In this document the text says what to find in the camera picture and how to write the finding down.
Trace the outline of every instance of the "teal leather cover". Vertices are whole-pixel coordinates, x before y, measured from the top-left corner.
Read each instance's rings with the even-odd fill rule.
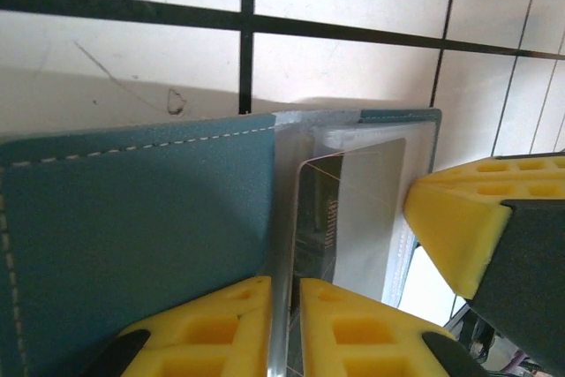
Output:
[[[0,146],[4,376],[76,375],[131,322],[265,260],[273,116]]]

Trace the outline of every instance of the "yellow foam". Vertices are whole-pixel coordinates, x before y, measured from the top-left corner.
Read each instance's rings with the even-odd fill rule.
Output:
[[[305,278],[300,320],[305,377],[448,377],[421,334],[453,336],[370,298]]]
[[[123,377],[264,377],[271,282],[254,277],[141,320],[151,336]]]
[[[565,156],[486,158],[420,178],[406,221],[443,278],[471,299],[504,231],[504,200],[565,199]]]
[[[565,178],[565,155],[521,159],[486,158],[437,171],[421,182],[531,180]]]
[[[486,196],[414,184],[404,216],[449,287],[472,299],[511,214]]]

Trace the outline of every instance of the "black grid line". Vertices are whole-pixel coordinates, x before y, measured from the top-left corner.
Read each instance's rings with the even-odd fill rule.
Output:
[[[563,114],[563,118],[561,119],[561,127],[559,127],[559,132],[557,133],[557,139],[555,139],[554,143],[554,152],[557,150],[557,142],[561,137],[561,133],[563,132],[563,125],[565,124],[565,114]]]
[[[242,27],[239,34],[239,113],[252,111],[253,31],[255,0],[241,0]]]
[[[453,295],[453,303],[451,304],[451,312],[449,313],[449,319],[450,319],[450,320],[453,318],[453,315],[454,315],[454,313],[455,313],[456,302],[457,302],[457,295],[454,294],[454,295]]]
[[[445,14],[445,24],[443,26],[443,34],[441,36],[442,40],[446,40],[448,38],[449,20],[451,19],[452,7],[453,7],[453,0],[448,0],[448,9]],[[438,90],[438,83],[440,81],[440,71],[441,71],[441,62],[443,61],[443,52],[445,52],[445,49],[444,48],[440,49],[440,54],[438,55],[438,64],[435,67],[435,75],[433,76],[432,95],[430,97],[430,108],[433,108],[433,105],[435,104],[435,93]]]
[[[0,11],[239,31],[239,113],[241,114],[249,113],[252,110],[253,35],[256,33],[439,49],[438,65],[440,65],[442,52],[445,50],[536,57],[555,61],[565,59],[565,55],[561,53],[554,54],[448,40],[445,36],[448,30],[449,11],[441,38],[256,15],[254,14],[254,0],[241,0],[241,11],[239,12],[146,0],[0,0]],[[436,69],[437,78],[439,78],[439,72]],[[434,90],[436,86],[437,81],[434,81]]]
[[[565,41],[565,30],[563,31],[563,35],[561,36],[561,42],[559,43],[559,49],[557,50],[558,52],[561,52],[561,48],[563,47],[563,41]],[[531,150],[533,149],[533,144],[536,141],[536,137],[538,136],[539,124],[541,123],[541,118],[544,115],[544,109],[546,108],[546,103],[547,103],[547,96],[549,95],[549,90],[551,89],[551,83],[554,80],[555,68],[557,68],[557,62],[558,61],[554,62],[554,68],[551,70],[551,77],[549,77],[549,83],[547,83],[546,97],[544,97],[544,102],[541,105],[541,111],[539,112],[538,123],[536,124],[536,131],[533,132],[533,138],[531,139],[530,154],[531,154]]]
[[[522,32],[520,33],[520,40],[518,41],[518,48],[522,47],[522,42],[524,41],[524,35],[526,33],[526,27],[528,26],[528,18],[530,17],[531,4],[533,0],[528,2],[528,8],[526,9],[526,16],[524,17],[524,24],[522,25]],[[504,102],[502,103],[501,117],[498,120],[498,126],[496,127],[496,133],[494,135],[493,148],[491,150],[491,156],[494,156],[494,150],[496,150],[496,144],[498,143],[498,138],[501,133],[502,121],[504,120],[504,113],[506,112],[506,105],[509,101],[510,89],[512,87],[512,79],[514,78],[514,72],[516,71],[516,65],[518,64],[518,57],[514,58],[514,63],[512,64],[512,70],[510,71],[510,78],[508,79],[508,85],[506,87],[506,94],[504,95]]]

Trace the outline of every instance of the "scratch mark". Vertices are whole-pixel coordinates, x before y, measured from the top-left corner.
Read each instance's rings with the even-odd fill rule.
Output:
[[[142,0],[142,1],[143,1],[143,4],[145,5],[145,7],[147,8],[147,10],[151,14],[156,15],[153,5],[148,2],[149,0]]]
[[[329,54],[329,56],[328,56],[328,59],[326,59],[326,62],[324,63],[324,66],[322,67],[322,74],[323,74],[323,75],[327,75],[327,74],[328,74],[328,72],[325,72],[325,71],[323,71],[323,70],[325,70],[325,69],[328,67],[329,62],[332,60],[332,57],[334,57],[335,51],[337,50],[337,48],[339,48],[339,45],[340,45],[341,43],[342,43],[341,41],[337,41],[337,42],[335,43],[334,48],[333,48],[332,51],[330,52],[330,54]]]
[[[167,94],[167,112],[169,112],[169,115],[178,117],[185,110],[186,103],[187,100],[179,92],[172,88],[169,89]]]
[[[37,77],[41,71],[43,71],[43,68],[45,68],[45,64],[47,63],[47,60],[49,59],[49,55],[51,54],[51,40],[48,39],[47,42],[48,45],[47,48],[45,49],[45,53],[43,54],[43,57],[41,58],[41,62],[39,63],[39,66],[32,75],[33,79]]]
[[[85,56],[90,59],[90,61],[96,65],[96,67],[98,67],[98,69],[100,69],[102,72],[104,72],[107,76],[108,79],[114,83],[116,86],[122,88],[123,90],[125,90],[127,93],[131,94],[133,97],[135,97],[138,101],[145,103],[148,107],[158,110],[160,112],[162,112],[162,110],[160,110],[159,108],[155,107],[153,105],[153,103],[150,103],[148,101],[146,101],[143,97],[139,96],[137,93],[135,93],[133,90],[131,90],[128,86],[126,86],[125,84],[121,83],[116,77],[114,77],[112,75],[112,73],[108,70],[108,68],[106,68],[104,65],[102,65],[100,63],[100,61],[98,61],[95,57],[93,57],[90,52],[88,50],[86,50],[85,48],[83,48],[78,41],[74,42],[75,46],[77,47],[77,49],[79,49],[82,53],[85,54]]]

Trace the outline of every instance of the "white stitching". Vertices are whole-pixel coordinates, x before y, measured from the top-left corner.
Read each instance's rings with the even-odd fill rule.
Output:
[[[38,161],[38,163],[51,163],[51,162],[57,162],[57,161],[63,161],[63,160],[71,161],[71,160],[76,160],[76,159],[80,159],[80,158],[87,158],[87,157],[93,157],[93,156],[99,156],[99,155],[105,155],[105,154],[118,154],[120,152],[126,152],[126,151],[129,152],[129,151],[138,150],[138,149],[150,149],[152,147],[166,147],[166,146],[171,146],[171,145],[183,145],[185,143],[193,143],[195,141],[208,141],[208,140],[212,140],[212,139],[220,139],[222,137],[241,136],[241,135],[251,134],[253,132],[265,132],[267,130],[273,130],[274,128],[275,127],[272,125],[270,127],[256,128],[256,129],[253,129],[253,130],[246,130],[244,132],[233,132],[233,133],[226,133],[226,134],[222,134],[222,135],[199,137],[197,139],[175,140],[175,141],[166,141],[166,142],[163,142],[163,143],[155,143],[155,144],[151,144],[151,145],[114,148],[114,149],[110,149],[110,150],[106,150],[106,151],[91,152],[89,154],[83,154],[83,155],[78,155],[78,154],[67,155],[67,156],[64,156],[64,157],[61,157],[61,158],[50,157],[50,158],[40,159]],[[10,164],[10,167],[23,168],[23,167],[29,167],[31,165],[34,165],[34,163],[36,163],[36,162],[31,162],[31,161],[12,162]]]
[[[98,151],[98,152],[91,152],[89,154],[85,154],[85,155],[67,155],[61,158],[56,158],[56,157],[49,157],[49,158],[43,158],[40,159],[38,161],[38,163],[52,163],[52,162],[57,162],[57,161],[73,161],[73,160],[77,160],[79,158],[87,158],[87,157],[95,157],[95,156],[99,156],[99,155],[104,155],[104,154],[117,154],[120,152],[126,152],[126,151],[132,151],[132,150],[137,150],[137,149],[149,149],[151,147],[166,147],[166,146],[172,146],[172,145],[183,145],[184,143],[193,143],[196,141],[206,141],[206,140],[211,140],[211,139],[220,139],[223,137],[231,137],[231,136],[238,136],[241,134],[249,134],[251,132],[264,132],[267,130],[273,130],[275,127],[274,126],[270,126],[270,127],[264,127],[264,128],[258,128],[258,129],[254,129],[254,130],[250,130],[250,131],[245,131],[245,132],[233,132],[232,134],[223,134],[223,135],[215,135],[215,136],[208,136],[208,137],[200,137],[198,139],[189,139],[189,140],[176,140],[176,141],[169,141],[166,143],[159,143],[159,144],[151,144],[151,145],[143,145],[141,147],[137,147],[137,146],[129,146],[123,149],[110,149],[107,150],[105,152],[102,151]],[[23,167],[29,167],[31,166],[33,163],[31,161],[22,161],[22,162],[12,162],[11,166],[14,168],[23,168]],[[4,250],[4,257],[6,260],[6,265],[8,266],[8,276],[10,278],[10,286],[11,286],[11,304],[12,304],[12,309],[13,309],[13,319],[14,319],[14,326],[16,328],[16,333],[17,333],[17,338],[18,338],[18,351],[19,351],[19,356],[21,358],[21,364],[22,364],[22,368],[23,368],[23,374],[24,377],[27,377],[29,375],[29,367],[27,364],[27,352],[26,352],[26,344],[25,344],[25,340],[24,340],[24,334],[23,334],[23,323],[21,321],[21,314],[20,314],[20,309],[19,309],[19,290],[18,290],[18,277],[16,276],[16,269],[14,267],[14,259],[13,259],[13,255],[11,252],[11,247],[10,247],[10,233],[8,231],[8,222],[7,222],[7,218],[6,218],[6,211],[4,208],[4,196],[2,194],[2,175],[4,173],[5,169],[0,167],[0,231],[2,231],[2,248]]]

